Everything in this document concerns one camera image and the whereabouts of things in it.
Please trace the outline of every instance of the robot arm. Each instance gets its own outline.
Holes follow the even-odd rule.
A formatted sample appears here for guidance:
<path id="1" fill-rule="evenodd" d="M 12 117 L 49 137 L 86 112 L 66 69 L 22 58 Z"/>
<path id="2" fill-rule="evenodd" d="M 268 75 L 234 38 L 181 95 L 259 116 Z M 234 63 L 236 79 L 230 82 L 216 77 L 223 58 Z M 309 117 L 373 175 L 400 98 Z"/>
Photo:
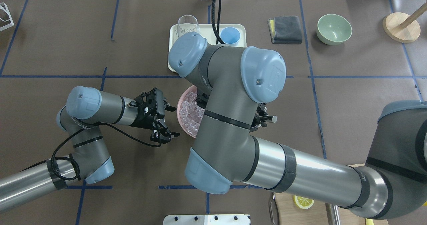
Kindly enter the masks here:
<path id="1" fill-rule="evenodd" d="M 0 212 L 64 189 L 81 179 L 93 184 L 112 175 L 114 166 L 98 126 L 101 123 L 150 129 L 152 141 L 168 143 L 179 134 L 169 131 L 165 125 L 165 110 L 175 109 L 157 88 L 128 99 L 91 87 L 75 87 L 67 105 L 59 111 L 57 123 L 74 135 L 71 138 L 74 152 L 66 158 L 74 160 L 78 168 L 66 160 L 55 159 L 52 163 L 48 159 L 46 163 L 0 179 Z M 57 175 L 76 178 L 66 180 Z"/>
<path id="2" fill-rule="evenodd" d="M 384 108 L 366 166 L 351 168 L 249 135 L 257 104 L 273 101 L 283 88 L 286 69 L 279 53 L 211 46 L 193 32 L 175 42 L 169 64 L 210 94 L 185 171 L 198 189 L 223 194 L 241 181 L 372 219 L 402 216 L 427 201 L 424 103 Z"/>

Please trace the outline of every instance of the gray towel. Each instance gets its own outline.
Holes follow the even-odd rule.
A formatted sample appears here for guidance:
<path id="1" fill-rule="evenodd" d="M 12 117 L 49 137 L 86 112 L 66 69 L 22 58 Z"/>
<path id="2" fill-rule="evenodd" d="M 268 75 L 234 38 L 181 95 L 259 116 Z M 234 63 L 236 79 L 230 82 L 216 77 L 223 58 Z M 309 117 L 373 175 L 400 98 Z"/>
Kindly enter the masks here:
<path id="1" fill-rule="evenodd" d="M 297 16 L 279 16 L 269 19 L 268 28 L 273 44 L 302 43 L 301 25 Z"/>

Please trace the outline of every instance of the blue joint cover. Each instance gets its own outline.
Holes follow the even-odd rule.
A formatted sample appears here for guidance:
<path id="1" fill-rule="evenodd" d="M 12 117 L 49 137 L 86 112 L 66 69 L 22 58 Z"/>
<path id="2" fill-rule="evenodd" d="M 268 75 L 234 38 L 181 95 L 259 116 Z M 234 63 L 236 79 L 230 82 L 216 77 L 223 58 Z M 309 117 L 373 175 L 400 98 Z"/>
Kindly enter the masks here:
<path id="1" fill-rule="evenodd" d="M 276 51 L 250 46 L 242 54 L 241 75 L 246 92 L 253 101 L 271 102 L 285 85 L 285 61 Z"/>
<path id="2" fill-rule="evenodd" d="M 94 184 L 102 181 L 114 173 L 114 165 L 111 156 L 102 164 L 95 172 L 88 176 L 85 180 L 88 184 Z"/>
<path id="3" fill-rule="evenodd" d="M 185 176 L 194 187 L 211 194 L 227 193 L 233 184 L 207 164 L 192 148 L 190 148 Z"/>
<path id="4" fill-rule="evenodd" d="M 197 32 L 182 35 L 169 51 L 169 65 L 185 78 L 200 62 L 207 47 L 207 40 Z"/>
<path id="5" fill-rule="evenodd" d="M 391 102 L 387 104 L 383 112 L 381 113 L 380 118 L 378 119 L 378 122 L 381 120 L 381 118 L 403 110 L 409 110 L 409 109 L 419 109 L 419 108 L 427 108 L 427 102 L 426 101 L 420 101 L 420 100 L 403 100 L 403 101 L 396 101 Z"/>
<path id="6" fill-rule="evenodd" d="M 88 119 L 101 107 L 101 92 L 93 87 L 77 86 L 71 90 L 67 99 L 67 113 L 78 119 Z"/>

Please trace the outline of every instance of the blue tape line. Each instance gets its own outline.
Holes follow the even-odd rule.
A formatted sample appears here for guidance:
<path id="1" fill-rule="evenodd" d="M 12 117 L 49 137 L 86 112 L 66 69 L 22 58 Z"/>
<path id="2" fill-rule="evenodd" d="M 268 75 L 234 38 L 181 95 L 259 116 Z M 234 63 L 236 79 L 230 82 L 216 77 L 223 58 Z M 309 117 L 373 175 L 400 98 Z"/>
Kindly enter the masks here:
<path id="1" fill-rule="evenodd" d="M 1 75 L 2 78 L 96 78 L 101 79 L 101 75 Z M 180 79 L 180 76 L 169 75 L 105 75 L 105 78 L 124 79 Z"/>
<path id="2" fill-rule="evenodd" d="M 104 74 L 102 75 L 102 82 L 101 82 L 101 91 L 104 91 L 104 83 L 105 83 L 105 75 L 107 74 L 107 67 L 104 69 Z"/>
<path id="3" fill-rule="evenodd" d="M 211 5 L 207 6 L 207 24 L 211 24 L 212 22 L 210 21 L 210 9 L 211 9 Z"/>
<path id="4" fill-rule="evenodd" d="M 196 189 L 194 186 L 191 185 L 166 185 L 166 186 L 159 186 L 159 189 Z"/>
<path id="5" fill-rule="evenodd" d="M 180 79 L 180 76 L 171 75 L 107 75 L 106 78 L 127 78 L 127 79 Z"/>
<path id="6" fill-rule="evenodd" d="M 322 130 L 322 122 L 320 120 L 320 112 L 319 112 L 319 104 L 317 103 L 317 94 L 316 94 L 316 86 L 314 84 L 314 74 L 313 74 L 313 67 L 311 65 L 311 58 L 310 54 L 308 53 L 308 39 L 307 39 L 307 30 L 305 28 L 305 19 L 304 19 L 304 11 L 302 8 L 302 0 L 299 0 L 299 8 L 301 10 L 301 19 L 302 19 L 302 27 L 304 29 L 304 39 L 305 39 L 305 49 L 307 50 L 307 59 L 308 64 L 310 65 L 310 78 L 311 78 L 311 86 L 313 88 L 313 95 L 314 95 L 314 105 L 316 107 L 316 116 L 317 116 L 317 124 L 319 125 L 320 129 L 320 137 L 322 139 L 322 151 L 323 151 L 323 158 L 326 159 L 326 149 L 325 149 L 325 140 L 323 139 L 323 130 Z"/>
<path id="7" fill-rule="evenodd" d="M 262 187 L 254 186 L 254 185 L 231 185 L 230 189 L 243 189 L 243 188 L 254 188 L 254 189 L 263 189 Z"/>
<path id="8" fill-rule="evenodd" d="M 158 186 L 159 189 L 197 189 L 192 185 L 166 185 L 166 186 Z M 254 186 L 254 185 L 231 185 L 230 189 L 244 189 L 244 188 L 254 188 L 254 189 L 263 189 L 262 187 Z"/>
<path id="9" fill-rule="evenodd" d="M 415 78 L 415 73 L 414 73 L 414 70 L 412 68 L 411 60 L 409 59 L 408 52 L 406 51 L 406 46 L 404 43 L 402 43 L 402 47 L 403 47 L 403 52 L 405 53 L 406 60 L 408 61 L 409 70 L 411 71 L 412 79 L 414 79 L 414 84 L 415 84 L 415 87 L 417 89 L 418 98 L 420 99 L 420 101 L 424 101 L 423 96 L 421 95 L 420 87 L 418 86 L 417 79 Z"/>
<path id="10" fill-rule="evenodd" d="M 68 186 L 66 189 L 82 189 L 83 186 Z M 113 186 L 86 186 L 85 189 L 113 189 Z"/>
<path id="11" fill-rule="evenodd" d="M 389 4 L 390 4 L 390 10 L 392 11 L 392 13 L 395 12 L 392 0 L 389 0 Z M 411 71 L 412 79 L 414 80 L 414 84 L 415 84 L 415 87 L 417 89 L 418 98 L 420 99 L 420 101 L 423 101 L 423 96 L 421 95 L 420 87 L 418 86 L 418 82 L 417 82 L 417 79 L 416 79 L 416 76 L 414 73 L 414 69 L 412 67 L 411 60 L 409 59 L 409 55 L 408 55 L 408 52 L 406 50 L 406 46 L 404 43 L 401 43 L 401 44 L 402 44 L 403 52 L 404 52 L 405 57 L 406 57 L 406 61 L 408 62 L 409 70 Z"/>
<path id="12" fill-rule="evenodd" d="M 102 76 L 99 75 L 1 75 L 2 78 L 97 78 L 100 79 Z"/>
<path id="13" fill-rule="evenodd" d="M 83 207 L 83 199 L 84 199 L 84 191 L 85 191 L 85 189 L 86 189 L 86 181 L 83 180 L 83 185 L 81 186 L 79 209 L 77 210 L 76 225 L 79 225 L 79 222 L 80 222 L 81 208 Z"/>
<path id="14" fill-rule="evenodd" d="M 210 209 L 209 209 L 209 193 L 206 193 L 206 214 L 210 213 Z"/>
<path id="15" fill-rule="evenodd" d="M 0 76 L 3 73 L 4 66 L 6 65 L 7 57 L 9 57 L 10 49 L 12 48 L 13 41 L 15 40 L 16 32 L 18 31 L 19 25 L 21 24 L 22 17 L 24 15 L 24 11 L 28 0 L 25 0 L 24 7 L 22 8 L 21 15 L 19 16 L 18 22 L 16 23 L 15 31 L 13 31 L 12 39 L 10 40 L 9 47 L 7 48 L 6 55 L 4 56 L 3 64 L 0 68 Z"/>
<path id="16" fill-rule="evenodd" d="M 111 27 L 111 40 L 114 41 L 113 39 L 113 34 L 114 34 L 114 27 L 116 26 L 116 18 L 117 18 L 117 11 L 119 10 L 119 1 L 117 0 L 116 2 L 116 11 L 114 12 L 114 18 L 113 18 L 113 26 Z"/>
<path id="17" fill-rule="evenodd" d="M 314 76 L 315 79 L 411 79 L 412 76 Z"/>
<path id="18" fill-rule="evenodd" d="M 392 0 L 389 0 L 389 4 L 390 4 L 390 10 L 393 12 L 395 12 L 394 8 L 393 8 L 393 3 Z"/>

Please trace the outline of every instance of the green bowl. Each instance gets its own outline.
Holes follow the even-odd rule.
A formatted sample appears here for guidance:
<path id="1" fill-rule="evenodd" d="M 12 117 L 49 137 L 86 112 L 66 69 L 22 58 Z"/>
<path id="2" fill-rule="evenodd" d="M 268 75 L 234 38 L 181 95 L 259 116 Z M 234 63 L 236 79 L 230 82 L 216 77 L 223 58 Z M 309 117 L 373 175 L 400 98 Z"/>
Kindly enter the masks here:
<path id="1" fill-rule="evenodd" d="M 317 22 L 317 37 L 325 44 L 342 44 L 351 37 L 350 23 L 340 15 L 326 14 Z"/>

